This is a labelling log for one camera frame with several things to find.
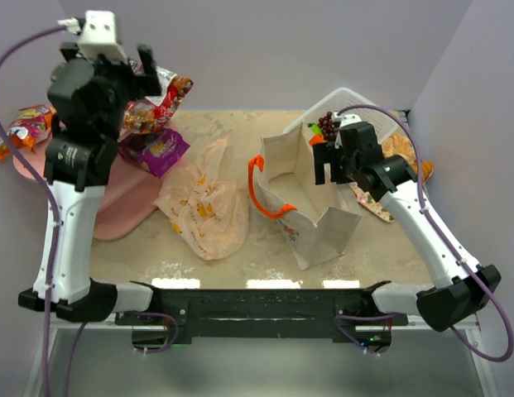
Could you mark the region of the canvas tote bag orange handles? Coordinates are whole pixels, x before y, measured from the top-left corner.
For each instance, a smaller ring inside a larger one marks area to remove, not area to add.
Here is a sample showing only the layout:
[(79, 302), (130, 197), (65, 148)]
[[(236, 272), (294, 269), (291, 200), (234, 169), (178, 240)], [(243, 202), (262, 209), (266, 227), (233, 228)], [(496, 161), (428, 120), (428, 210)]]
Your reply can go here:
[(278, 223), (297, 265), (307, 270), (342, 256), (360, 220), (350, 189), (315, 183), (316, 135), (305, 123), (263, 137), (260, 153), (248, 162), (247, 186), (253, 205)]

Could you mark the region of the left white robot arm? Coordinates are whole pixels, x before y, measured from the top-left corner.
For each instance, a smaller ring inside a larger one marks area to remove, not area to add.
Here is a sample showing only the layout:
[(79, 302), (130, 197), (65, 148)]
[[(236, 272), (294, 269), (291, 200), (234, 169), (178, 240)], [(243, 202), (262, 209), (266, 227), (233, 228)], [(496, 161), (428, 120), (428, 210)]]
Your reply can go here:
[(156, 62), (147, 45), (137, 47), (141, 74), (133, 71), (128, 58), (113, 60), (99, 54), (89, 59), (73, 43), (60, 50), (65, 62), (55, 68), (47, 90), (55, 115), (39, 175), (49, 196), (44, 256), (36, 281), (17, 302), (72, 323), (145, 312), (154, 287), (92, 279), (90, 250), (127, 105), (161, 94)]

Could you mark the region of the green watermelon ball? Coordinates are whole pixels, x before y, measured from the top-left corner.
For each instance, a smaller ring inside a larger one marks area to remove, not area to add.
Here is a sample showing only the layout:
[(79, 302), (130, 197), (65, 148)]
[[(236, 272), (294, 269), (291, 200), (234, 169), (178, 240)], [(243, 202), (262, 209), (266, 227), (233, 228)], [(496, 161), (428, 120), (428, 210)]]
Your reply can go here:
[(315, 135), (323, 135), (323, 132), (318, 124), (307, 123), (307, 127), (315, 134)]

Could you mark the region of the orange yellow snack bag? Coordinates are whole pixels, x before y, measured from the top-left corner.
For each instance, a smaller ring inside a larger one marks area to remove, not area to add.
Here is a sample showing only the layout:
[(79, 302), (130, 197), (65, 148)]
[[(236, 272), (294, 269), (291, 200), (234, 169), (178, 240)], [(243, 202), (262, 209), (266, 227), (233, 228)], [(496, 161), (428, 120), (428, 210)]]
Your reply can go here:
[(8, 126), (6, 133), (12, 144), (20, 149), (35, 151), (35, 146), (50, 134), (55, 109), (50, 104), (22, 108), (17, 118)]

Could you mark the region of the orange banana print plastic bag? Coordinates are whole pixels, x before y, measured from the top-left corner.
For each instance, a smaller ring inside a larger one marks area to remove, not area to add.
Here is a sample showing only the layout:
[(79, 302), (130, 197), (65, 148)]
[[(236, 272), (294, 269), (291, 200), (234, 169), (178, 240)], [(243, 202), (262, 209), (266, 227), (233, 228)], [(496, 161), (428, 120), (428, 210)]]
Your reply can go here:
[(204, 261), (238, 251), (249, 230), (248, 197), (242, 185), (219, 180), (225, 138), (207, 146), (194, 162), (173, 166), (154, 201), (172, 228)]

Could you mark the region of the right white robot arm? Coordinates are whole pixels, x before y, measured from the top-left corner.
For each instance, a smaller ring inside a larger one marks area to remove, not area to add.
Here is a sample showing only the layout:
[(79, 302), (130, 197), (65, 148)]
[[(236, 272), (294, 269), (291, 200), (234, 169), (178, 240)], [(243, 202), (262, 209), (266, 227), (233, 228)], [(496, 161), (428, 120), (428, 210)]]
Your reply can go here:
[(315, 183), (330, 180), (355, 183), (371, 194), (400, 224), (419, 252), (432, 284), (415, 288), (394, 283), (372, 291), (382, 313), (421, 316), (435, 331), (443, 332), (482, 309), (501, 275), (494, 265), (483, 266), (447, 228), (425, 199), (421, 177), (400, 155), (385, 157), (372, 124), (356, 122), (341, 127), (339, 143), (312, 141)]

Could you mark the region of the red snack bag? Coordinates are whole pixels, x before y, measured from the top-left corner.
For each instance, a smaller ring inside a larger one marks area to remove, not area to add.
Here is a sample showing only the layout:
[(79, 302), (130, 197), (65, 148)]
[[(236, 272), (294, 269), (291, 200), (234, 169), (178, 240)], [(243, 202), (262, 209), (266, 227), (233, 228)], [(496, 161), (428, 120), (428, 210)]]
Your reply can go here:
[(122, 129), (128, 134), (150, 134), (164, 127), (194, 86), (189, 77), (160, 66), (156, 67), (156, 73), (161, 84), (161, 95), (146, 96), (128, 104), (122, 121)]

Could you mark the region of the purple snack bag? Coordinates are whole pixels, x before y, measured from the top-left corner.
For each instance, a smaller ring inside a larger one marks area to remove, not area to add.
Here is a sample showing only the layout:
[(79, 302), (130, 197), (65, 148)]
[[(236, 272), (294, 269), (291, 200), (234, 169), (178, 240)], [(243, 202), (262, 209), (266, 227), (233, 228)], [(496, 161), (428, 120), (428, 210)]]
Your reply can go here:
[(118, 144), (124, 160), (157, 178), (163, 177), (189, 148), (182, 135), (168, 127), (149, 134), (131, 134)]

